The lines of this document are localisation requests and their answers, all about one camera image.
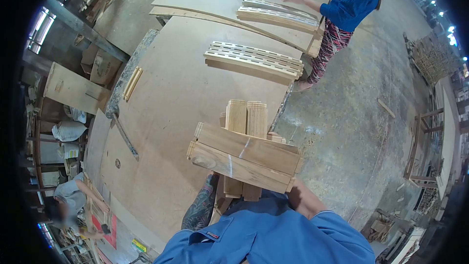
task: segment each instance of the yellow label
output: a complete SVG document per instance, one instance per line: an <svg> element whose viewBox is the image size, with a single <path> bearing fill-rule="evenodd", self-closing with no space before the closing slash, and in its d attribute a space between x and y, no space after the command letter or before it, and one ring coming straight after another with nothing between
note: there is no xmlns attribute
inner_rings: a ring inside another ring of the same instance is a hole
<svg viewBox="0 0 469 264"><path fill-rule="evenodd" d="M132 244L134 244L137 249L141 250L142 252L146 253L146 246L142 245L141 243L139 243L136 239L133 239L132 240Z"/></svg>

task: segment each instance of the plastic bag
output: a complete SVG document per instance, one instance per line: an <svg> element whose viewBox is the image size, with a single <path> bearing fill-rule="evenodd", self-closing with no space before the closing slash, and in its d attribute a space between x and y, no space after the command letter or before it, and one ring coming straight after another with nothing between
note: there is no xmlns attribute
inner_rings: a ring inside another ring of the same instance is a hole
<svg viewBox="0 0 469 264"><path fill-rule="evenodd" d="M78 139L87 127L78 121L61 121L58 125L52 127L54 138L62 142L70 142Z"/></svg>
<svg viewBox="0 0 469 264"><path fill-rule="evenodd" d="M79 121L82 124L86 123L86 113L84 111L78 110L68 105L64 105L63 109L69 118L73 119L74 121Z"/></svg>

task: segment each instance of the blue shirt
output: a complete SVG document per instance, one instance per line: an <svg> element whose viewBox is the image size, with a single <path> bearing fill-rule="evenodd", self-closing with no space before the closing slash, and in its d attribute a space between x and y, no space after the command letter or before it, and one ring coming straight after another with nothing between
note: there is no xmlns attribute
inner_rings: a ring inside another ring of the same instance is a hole
<svg viewBox="0 0 469 264"><path fill-rule="evenodd" d="M259 202L239 202L218 223L181 230L153 264L374 264L367 240L332 211L308 220L285 195L263 190Z"/></svg>
<svg viewBox="0 0 469 264"><path fill-rule="evenodd" d="M323 3L320 12L339 29L353 32L378 5L379 0L331 0Z"/></svg>

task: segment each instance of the person in gray shirt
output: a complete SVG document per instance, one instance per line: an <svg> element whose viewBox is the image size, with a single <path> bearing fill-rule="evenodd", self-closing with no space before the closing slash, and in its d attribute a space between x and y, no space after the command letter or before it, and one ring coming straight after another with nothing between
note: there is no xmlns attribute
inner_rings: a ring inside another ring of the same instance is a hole
<svg viewBox="0 0 469 264"><path fill-rule="evenodd" d="M53 197L46 197L45 214L54 223L70 227L82 236L89 239L102 239L103 232L89 232L86 228L78 227L76 216L86 203L85 195L91 197L103 212L109 212L108 205L92 192L84 183L84 174L79 173L72 180L58 185Z"/></svg>

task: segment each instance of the tattoo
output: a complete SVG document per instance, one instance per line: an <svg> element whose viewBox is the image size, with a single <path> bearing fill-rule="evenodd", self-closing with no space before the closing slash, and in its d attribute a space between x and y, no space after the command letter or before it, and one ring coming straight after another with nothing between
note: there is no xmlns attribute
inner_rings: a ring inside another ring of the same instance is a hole
<svg viewBox="0 0 469 264"><path fill-rule="evenodd" d="M210 219L212 218L219 178L219 174L208 175L205 184L184 215L181 229L197 231L208 226Z"/></svg>

